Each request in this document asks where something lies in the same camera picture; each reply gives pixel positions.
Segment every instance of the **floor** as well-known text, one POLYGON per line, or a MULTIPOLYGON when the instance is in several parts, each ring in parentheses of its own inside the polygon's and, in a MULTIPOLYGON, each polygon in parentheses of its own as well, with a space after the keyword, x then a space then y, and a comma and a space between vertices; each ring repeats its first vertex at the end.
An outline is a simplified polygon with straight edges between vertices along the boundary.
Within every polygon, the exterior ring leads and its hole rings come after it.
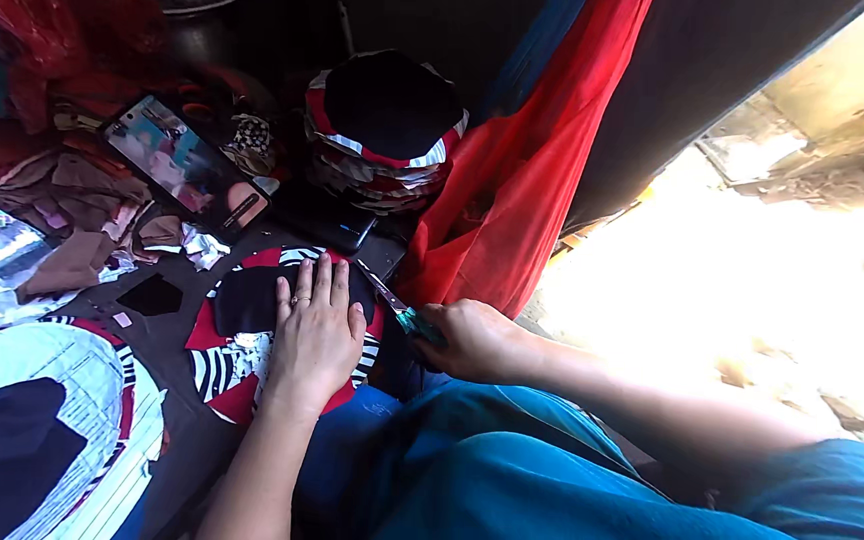
POLYGON ((545 270, 519 320, 673 382, 725 373, 823 421, 820 395, 864 417, 864 208, 743 197, 690 146, 545 270))

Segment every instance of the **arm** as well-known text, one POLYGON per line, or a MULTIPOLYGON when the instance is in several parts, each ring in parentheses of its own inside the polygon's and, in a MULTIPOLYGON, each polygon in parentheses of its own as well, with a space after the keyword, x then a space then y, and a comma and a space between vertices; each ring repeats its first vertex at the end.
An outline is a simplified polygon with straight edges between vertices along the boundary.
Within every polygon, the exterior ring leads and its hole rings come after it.
POLYGON ((339 261, 332 282, 328 253, 302 262, 291 305, 289 283, 276 283, 278 327, 262 402, 222 482, 199 539, 288 539, 292 490, 319 414, 346 383, 362 354, 366 319, 349 307, 349 264, 339 261))
POLYGON ((429 304, 446 350, 416 345, 458 379, 521 385, 561 396, 594 413, 653 458, 694 473, 717 474, 844 432, 721 383, 689 387, 652 380, 590 352, 534 335, 474 300, 429 304))

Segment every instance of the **dark table surface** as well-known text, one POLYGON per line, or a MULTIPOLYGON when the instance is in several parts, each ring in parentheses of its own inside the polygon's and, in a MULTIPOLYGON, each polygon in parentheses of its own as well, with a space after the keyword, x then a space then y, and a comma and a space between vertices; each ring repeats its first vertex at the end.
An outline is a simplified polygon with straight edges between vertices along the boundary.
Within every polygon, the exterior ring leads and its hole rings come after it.
MULTIPOLYGON (((199 399, 192 379, 186 338, 206 293, 223 274, 253 253, 296 244, 322 245, 274 224, 261 224, 246 234, 212 270, 196 272, 182 254, 163 256, 158 264, 142 265, 111 283, 82 291, 55 313, 102 321, 126 340, 158 387, 168 390, 163 413, 169 445, 162 458, 150 466, 152 476, 145 497, 142 539, 177 537, 189 523, 201 519, 194 515, 199 502, 226 471, 245 435, 241 426, 220 419, 199 399), (178 312, 145 317, 115 301, 157 273, 182 291, 178 312), (112 320, 116 313, 126 313, 132 325, 123 328, 116 324, 112 320)), ((356 256, 376 274, 388 278, 404 253, 402 240, 371 234, 356 256)))

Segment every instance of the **phone screen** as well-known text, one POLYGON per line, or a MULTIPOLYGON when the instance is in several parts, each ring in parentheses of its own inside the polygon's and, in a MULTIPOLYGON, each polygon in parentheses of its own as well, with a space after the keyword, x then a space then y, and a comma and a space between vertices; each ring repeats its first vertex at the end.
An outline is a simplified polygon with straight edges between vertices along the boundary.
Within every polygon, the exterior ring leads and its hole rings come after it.
POLYGON ((106 141, 218 233, 238 233, 268 206, 235 164, 154 96, 112 122, 106 141))

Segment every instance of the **round fabric pieces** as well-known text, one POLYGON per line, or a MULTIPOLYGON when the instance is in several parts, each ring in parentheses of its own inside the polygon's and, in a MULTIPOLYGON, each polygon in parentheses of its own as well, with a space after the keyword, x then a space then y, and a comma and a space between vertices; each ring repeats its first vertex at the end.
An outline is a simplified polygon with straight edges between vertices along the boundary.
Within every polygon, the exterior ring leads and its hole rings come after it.
POLYGON ((452 83, 398 51, 322 71, 305 101, 310 181, 379 215, 421 209, 442 190, 469 122, 452 83))

